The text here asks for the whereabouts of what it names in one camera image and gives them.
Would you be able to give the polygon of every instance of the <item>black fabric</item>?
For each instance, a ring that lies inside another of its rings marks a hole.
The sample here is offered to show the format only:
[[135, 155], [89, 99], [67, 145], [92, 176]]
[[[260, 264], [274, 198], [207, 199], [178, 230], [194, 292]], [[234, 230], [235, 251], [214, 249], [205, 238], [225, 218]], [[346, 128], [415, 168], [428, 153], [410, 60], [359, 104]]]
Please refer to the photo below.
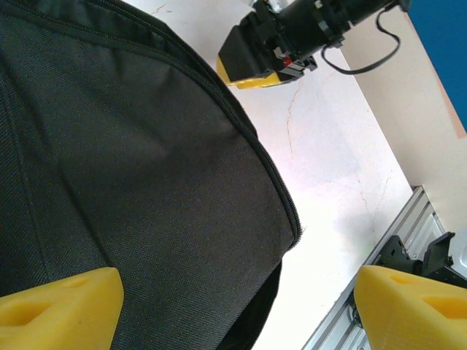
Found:
[[112, 349], [251, 349], [300, 225], [238, 102], [163, 23], [0, 0], [0, 132], [0, 296], [112, 265]]

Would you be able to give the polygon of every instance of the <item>yellow part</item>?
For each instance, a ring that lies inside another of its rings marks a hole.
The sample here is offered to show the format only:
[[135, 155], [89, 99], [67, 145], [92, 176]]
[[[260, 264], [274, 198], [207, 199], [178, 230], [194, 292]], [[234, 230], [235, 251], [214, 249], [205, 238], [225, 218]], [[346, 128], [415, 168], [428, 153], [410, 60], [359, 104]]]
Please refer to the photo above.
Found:
[[467, 349], [467, 289], [364, 266], [354, 295], [371, 350]]
[[123, 304], [115, 268], [0, 298], [0, 350], [109, 350]]
[[265, 88], [267, 86], [273, 86], [282, 83], [276, 72], [273, 72], [271, 75], [268, 75], [264, 78], [251, 78], [232, 82], [228, 77], [227, 71], [225, 70], [224, 64], [220, 60], [220, 57], [217, 57], [216, 71], [217, 75], [222, 79], [222, 81], [224, 81], [225, 84], [229, 86], [236, 85], [238, 89]]

